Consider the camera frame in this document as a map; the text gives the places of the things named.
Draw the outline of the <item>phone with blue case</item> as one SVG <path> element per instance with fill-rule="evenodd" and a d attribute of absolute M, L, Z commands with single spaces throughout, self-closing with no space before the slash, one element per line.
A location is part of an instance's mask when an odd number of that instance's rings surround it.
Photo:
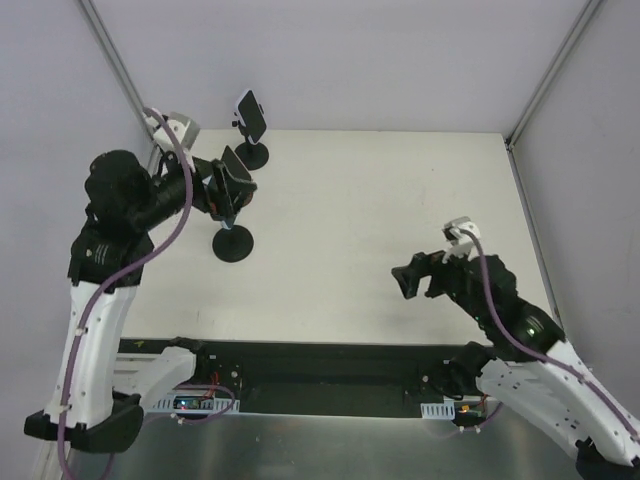
<path fill-rule="evenodd" d="M 235 216 L 225 217 L 220 221 L 220 226 L 222 229 L 230 231 L 231 229 L 234 228 L 235 220 L 236 220 Z"/>

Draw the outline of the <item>phone with lilac case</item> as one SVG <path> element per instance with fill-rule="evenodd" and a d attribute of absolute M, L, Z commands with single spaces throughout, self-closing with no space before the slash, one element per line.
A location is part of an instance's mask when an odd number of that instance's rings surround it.
<path fill-rule="evenodd" d="M 267 124 L 264 110 L 252 89 L 247 89 L 235 106 L 238 127 L 246 141 L 257 145 L 266 133 Z"/>

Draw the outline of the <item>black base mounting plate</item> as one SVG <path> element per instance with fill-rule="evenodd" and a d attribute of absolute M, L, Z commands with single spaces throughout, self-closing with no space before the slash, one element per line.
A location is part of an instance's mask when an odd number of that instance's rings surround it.
<path fill-rule="evenodd" d="M 417 418 L 421 407 L 479 395 L 455 365 L 462 346 L 201 341 L 196 381 L 228 389 L 242 413 Z"/>

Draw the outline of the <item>black clamp phone stand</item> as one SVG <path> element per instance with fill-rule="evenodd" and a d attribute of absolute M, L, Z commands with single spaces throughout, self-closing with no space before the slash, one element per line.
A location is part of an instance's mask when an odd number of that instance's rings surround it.
<path fill-rule="evenodd" d="M 267 131 L 265 120 L 261 119 L 255 123 L 250 123 L 248 120 L 238 118 L 232 125 L 238 128 L 244 138 L 244 142 L 238 145 L 234 152 L 245 167 L 250 171 L 264 167 L 269 160 L 269 150 L 260 142 L 260 139 Z"/>

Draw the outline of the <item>aluminium corner frame post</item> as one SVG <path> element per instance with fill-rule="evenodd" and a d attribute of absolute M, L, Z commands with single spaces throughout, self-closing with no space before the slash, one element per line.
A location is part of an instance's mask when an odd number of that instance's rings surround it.
<path fill-rule="evenodd" d="M 516 123 L 505 137 L 505 146 L 508 151 L 512 151 L 517 145 L 534 115 L 542 106 L 556 80 L 561 75 L 562 70 L 575 53 L 587 30 L 606 4 L 606 0 L 588 0 L 581 7 Z"/>
<path fill-rule="evenodd" d="M 85 22 L 94 36 L 98 48 L 119 84 L 134 117 L 149 142 L 152 143 L 153 138 L 151 130 L 146 124 L 145 115 L 143 114 L 144 101 L 133 82 L 130 72 L 95 2 L 92 0 L 77 0 L 75 1 L 75 4 L 79 8 Z"/>

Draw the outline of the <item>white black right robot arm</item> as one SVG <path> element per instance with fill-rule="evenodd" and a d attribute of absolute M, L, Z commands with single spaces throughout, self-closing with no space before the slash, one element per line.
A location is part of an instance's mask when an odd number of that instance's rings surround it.
<path fill-rule="evenodd" d="M 638 478 L 638 418 L 595 378 L 564 330 L 519 295 L 499 256 L 420 252 L 391 274 L 407 299 L 428 279 L 426 297 L 450 299 L 490 342 L 470 342 L 430 372 L 438 393 L 496 399 L 560 446 L 583 479 Z"/>

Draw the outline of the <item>phone with cream case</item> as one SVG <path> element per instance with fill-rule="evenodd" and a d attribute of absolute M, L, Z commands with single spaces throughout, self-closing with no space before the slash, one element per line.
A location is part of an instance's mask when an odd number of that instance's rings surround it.
<path fill-rule="evenodd" d="M 221 162 L 229 172 L 229 176 L 235 181 L 244 183 L 253 182 L 249 170 L 230 146 L 225 147 L 221 156 Z"/>

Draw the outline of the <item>aluminium corner frame post right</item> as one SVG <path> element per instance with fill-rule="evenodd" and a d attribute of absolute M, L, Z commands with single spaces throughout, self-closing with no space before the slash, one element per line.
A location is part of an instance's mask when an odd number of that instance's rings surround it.
<path fill-rule="evenodd" d="M 562 70 L 575 53 L 587 30 L 606 4 L 606 0 L 588 0 L 581 7 L 516 123 L 505 137 L 505 146 L 508 151 L 512 151 L 517 145 L 534 115 L 542 106 L 556 80 L 561 75 Z"/>

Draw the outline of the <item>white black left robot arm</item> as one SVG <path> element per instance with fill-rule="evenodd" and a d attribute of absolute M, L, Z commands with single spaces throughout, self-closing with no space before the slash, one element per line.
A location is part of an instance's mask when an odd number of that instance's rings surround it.
<path fill-rule="evenodd" d="M 47 406 L 26 417 L 24 433 L 63 440 L 87 453 L 122 453 L 137 438 L 145 413 L 184 383 L 204 387 L 211 365 L 198 341 L 176 339 L 126 380 L 114 378 L 125 319 L 156 252 L 150 231 L 196 209 L 223 223 L 224 232 L 257 189 L 234 150 L 195 158 L 184 171 L 176 153 L 161 158 L 167 171 L 151 176 L 136 156 L 113 150 L 96 157 L 85 181 L 86 221 L 71 246 L 71 317 L 64 360 Z"/>

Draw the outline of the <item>aluminium corner frame post left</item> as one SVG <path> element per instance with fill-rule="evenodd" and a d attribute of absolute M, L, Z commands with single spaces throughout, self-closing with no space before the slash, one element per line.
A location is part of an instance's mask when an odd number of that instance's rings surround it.
<path fill-rule="evenodd" d="M 119 84 L 134 117 L 149 142 L 152 143 L 153 138 L 151 130 L 146 124 L 145 115 L 143 114 L 144 101 L 133 82 L 130 72 L 95 2 L 92 0 L 77 0 L 75 1 L 75 4 L 79 8 L 85 22 L 94 36 L 98 48 Z"/>

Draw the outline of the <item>black round-base phone stand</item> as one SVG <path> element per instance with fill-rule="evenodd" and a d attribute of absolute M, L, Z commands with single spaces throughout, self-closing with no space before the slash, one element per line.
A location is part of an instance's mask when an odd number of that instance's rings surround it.
<path fill-rule="evenodd" d="M 236 263 L 246 259 L 254 248 L 254 237 L 242 225 L 234 225 L 230 231 L 220 229 L 212 239 L 214 255 L 226 263 Z"/>

